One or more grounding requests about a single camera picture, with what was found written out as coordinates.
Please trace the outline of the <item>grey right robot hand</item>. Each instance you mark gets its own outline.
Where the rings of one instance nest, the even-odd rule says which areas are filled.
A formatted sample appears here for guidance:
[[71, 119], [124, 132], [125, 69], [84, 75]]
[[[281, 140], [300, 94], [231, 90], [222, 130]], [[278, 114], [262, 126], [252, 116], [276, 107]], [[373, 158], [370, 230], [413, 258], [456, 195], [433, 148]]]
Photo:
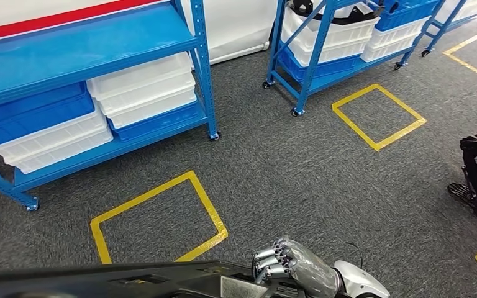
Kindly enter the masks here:
[[309, 297], [336, 297], [343, 291], [340, 274], [302, 244], [288, 237], [256, 251], [251, 270], [257, 284], [289, 278]]

